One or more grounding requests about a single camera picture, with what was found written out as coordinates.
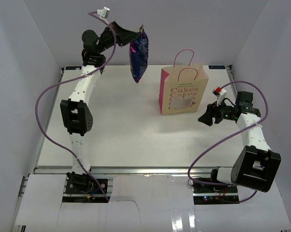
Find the blue label right corner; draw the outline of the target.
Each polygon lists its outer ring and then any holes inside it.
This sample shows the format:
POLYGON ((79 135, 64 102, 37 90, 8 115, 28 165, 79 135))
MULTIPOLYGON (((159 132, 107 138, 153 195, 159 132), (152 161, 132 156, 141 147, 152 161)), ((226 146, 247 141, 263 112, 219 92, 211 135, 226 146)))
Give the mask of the blue label right corner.
POLYGON ((208 68, 209 69, 213 69, 213 70, 224 70, 224 69, 226 69, 226 67, 223 66, 223 65, 209 65, 208 68))

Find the blue label corner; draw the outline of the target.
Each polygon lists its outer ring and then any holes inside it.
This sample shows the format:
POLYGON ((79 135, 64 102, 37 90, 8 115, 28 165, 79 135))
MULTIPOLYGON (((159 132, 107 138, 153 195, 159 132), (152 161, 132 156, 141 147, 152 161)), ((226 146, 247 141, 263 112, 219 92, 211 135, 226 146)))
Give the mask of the blue label corner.
POLYGON ((66 66, 65 70, 81 70, 82 66, 66 66))
POLYGON ((224 69, 226 69, 226 67, 223 66, 223 65, 209 65, 208 68, 209 69, 213 69, 213 70, 224 70, 224 69))

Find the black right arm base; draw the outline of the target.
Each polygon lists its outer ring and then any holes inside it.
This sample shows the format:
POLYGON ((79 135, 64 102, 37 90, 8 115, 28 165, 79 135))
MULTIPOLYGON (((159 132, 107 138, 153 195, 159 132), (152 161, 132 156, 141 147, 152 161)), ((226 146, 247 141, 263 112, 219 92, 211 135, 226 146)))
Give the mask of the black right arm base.
POLYGON ((237 204, 237 187, 214 186, 193 182, 188 179, 188 186, 193 190, 194 205, 237 204))

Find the blue label left corner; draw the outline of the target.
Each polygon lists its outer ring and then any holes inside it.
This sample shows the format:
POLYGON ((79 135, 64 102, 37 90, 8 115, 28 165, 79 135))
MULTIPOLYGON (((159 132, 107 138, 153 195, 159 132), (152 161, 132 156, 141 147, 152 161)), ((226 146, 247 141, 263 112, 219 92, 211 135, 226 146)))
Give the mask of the blue label left corner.
POLYGON ((82 66, 66 66, 65 70, 81 70, 82 66))

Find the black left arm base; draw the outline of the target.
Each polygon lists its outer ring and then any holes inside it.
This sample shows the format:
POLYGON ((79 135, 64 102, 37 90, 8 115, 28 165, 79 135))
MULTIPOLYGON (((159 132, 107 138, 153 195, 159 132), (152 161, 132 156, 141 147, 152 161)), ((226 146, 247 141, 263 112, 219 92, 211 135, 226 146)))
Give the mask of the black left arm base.
POLYGON ((105 178, 98 179, 103 191, 97 183, 89 180, 87 185, 75 184, 67 178, 63 193, 63 200, 70 203, 107 203, 104 194, 107 195, 109 180, 105 178))

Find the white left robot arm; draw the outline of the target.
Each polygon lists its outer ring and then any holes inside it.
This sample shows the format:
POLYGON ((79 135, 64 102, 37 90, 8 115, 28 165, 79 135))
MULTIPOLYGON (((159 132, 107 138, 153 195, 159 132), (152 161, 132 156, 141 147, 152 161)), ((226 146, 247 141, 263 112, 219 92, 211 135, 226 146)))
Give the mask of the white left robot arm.
POLYGON ((83 193, 89 192, 93 187, 93 181, 86 174, 91 170, 87 157, 86 133, 93 126, 93 116, 88 107, 89 99, 96 81, 102 75, 102 65, 106 62, 102 52, 114 45, 125 46, 140 37, 140 32, 124 29, 115 21, 99 36, 91 29, 82 34, 83 77, 69 98, 61 101, 60 111, 74 153, 72 170, 67 173, 67 177, 76 180, 76 187, 83 193))

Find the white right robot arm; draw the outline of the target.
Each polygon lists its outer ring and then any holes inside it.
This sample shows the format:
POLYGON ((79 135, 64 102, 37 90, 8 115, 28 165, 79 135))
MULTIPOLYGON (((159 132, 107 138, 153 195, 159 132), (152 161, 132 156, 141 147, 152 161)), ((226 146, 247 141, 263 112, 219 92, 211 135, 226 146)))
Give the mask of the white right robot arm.
POLYGON ((226 93, 223 88, 214 89, 213 94, 217 100, 207 105, 206 112, 198 121, 208 126, 219 124, 224 119, 234 121, 241 130, 244 148, 233 167, 219 167, 212 171, 209 188, 219 193, 225 189, 226 184, 231 184, 268 192, 281 163, 281 156, 271 150, 262 127, 256 125, 261 114, 259 109, 253 107, 253 94, 240 91, 235 105, 228 106, 224 102, 226 93))

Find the purple snack bag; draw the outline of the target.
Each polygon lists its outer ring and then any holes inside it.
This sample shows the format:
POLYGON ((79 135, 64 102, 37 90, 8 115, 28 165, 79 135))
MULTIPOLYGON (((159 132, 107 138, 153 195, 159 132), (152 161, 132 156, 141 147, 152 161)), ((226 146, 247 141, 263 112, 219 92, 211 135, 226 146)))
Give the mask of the purple snack bag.
POLYGON ((144 25, 139 28, 139 36, 129 46, 130 71, 135 83, 139 83, 148 67, 149 40, 144 25))

